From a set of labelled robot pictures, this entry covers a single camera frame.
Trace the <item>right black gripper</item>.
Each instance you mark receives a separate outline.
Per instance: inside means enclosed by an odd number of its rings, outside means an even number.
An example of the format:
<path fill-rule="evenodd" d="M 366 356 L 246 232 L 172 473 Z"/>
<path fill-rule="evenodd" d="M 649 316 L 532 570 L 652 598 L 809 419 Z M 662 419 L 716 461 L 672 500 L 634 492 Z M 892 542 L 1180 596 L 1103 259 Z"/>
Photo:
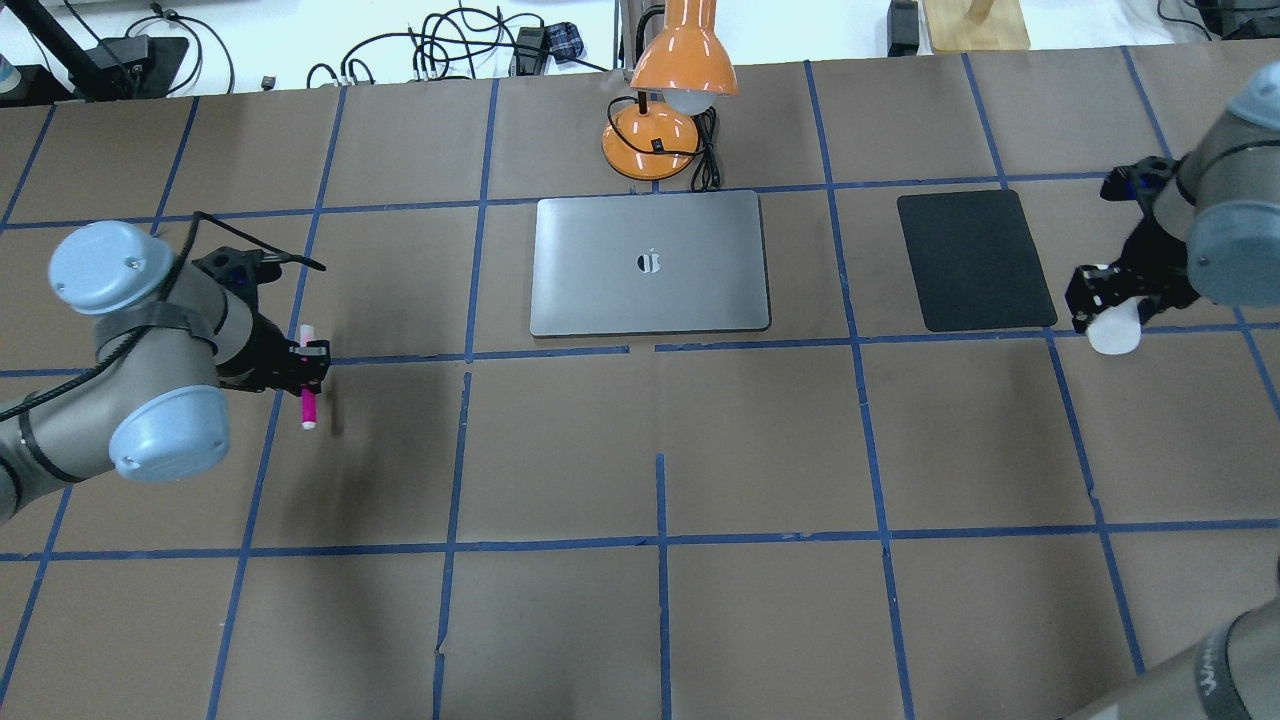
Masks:
<path fill-rule="evenodd" d="M 1080 265 L 1071 273 L 1064 299 L 1075 333 L 1084 334 L 1105 311 L 1126 300 L 1125 272 L 1138 286 L 1140 325 L 1201 299 L 1190 283 L 1185 242 L 1146 218 L 1128 236 L 1119 259 L 1106 265 Z"/>

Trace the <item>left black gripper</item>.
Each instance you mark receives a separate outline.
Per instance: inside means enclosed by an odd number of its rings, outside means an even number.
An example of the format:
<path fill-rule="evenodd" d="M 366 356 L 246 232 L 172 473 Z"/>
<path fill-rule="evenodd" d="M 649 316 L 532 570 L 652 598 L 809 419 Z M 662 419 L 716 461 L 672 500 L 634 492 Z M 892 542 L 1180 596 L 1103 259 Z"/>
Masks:
<path fill-rule="evenodd" d="M 259 313 L 247 342 L 225 363 L 225 388 L 261 393 L 284 391 L 294 397 L 320 395 L 332 366 L 329 340 L 298 342 Z"/>

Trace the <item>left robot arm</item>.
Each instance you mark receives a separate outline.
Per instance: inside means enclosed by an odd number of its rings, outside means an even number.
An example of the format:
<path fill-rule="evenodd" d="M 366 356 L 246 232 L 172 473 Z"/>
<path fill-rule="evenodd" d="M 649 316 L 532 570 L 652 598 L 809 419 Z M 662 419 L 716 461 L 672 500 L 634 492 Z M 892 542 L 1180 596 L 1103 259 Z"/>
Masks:
<path fill-rule="evenodd" d="M 325 340 L 291 338 L 260 309 L 259 290 L 311 258 L 251 240 L 251 250 L 180 250 L 125 222 L 69 233 L 47 268 L 52 292 L 93 320 L 93 365 L 3 406 L 1 512 L 114 471 L 140 483 L 204 474 L 230 452 L 227 393 L 319 393 L 332 365 Z"/>

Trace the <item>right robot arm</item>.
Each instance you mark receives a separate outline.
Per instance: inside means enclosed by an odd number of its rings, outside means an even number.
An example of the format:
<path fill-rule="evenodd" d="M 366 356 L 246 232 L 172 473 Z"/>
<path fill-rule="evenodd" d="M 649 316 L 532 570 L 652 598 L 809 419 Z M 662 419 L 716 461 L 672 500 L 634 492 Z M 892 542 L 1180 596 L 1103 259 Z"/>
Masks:
<path fill-rule="evenodd" d="M 1100 196 L 1137 202 L 1120 256 L 1080 265 L 1065 301 L 1102 355 L 1135 350 L 1147 322 L 1199 299 L 1274 307 L 1279 291 L 1279 67 L 1260 68 L 1183 158 L 1115 167 Z M 1242 612 L 1078 719 L 1275 719 L 1276 600 Z"/>

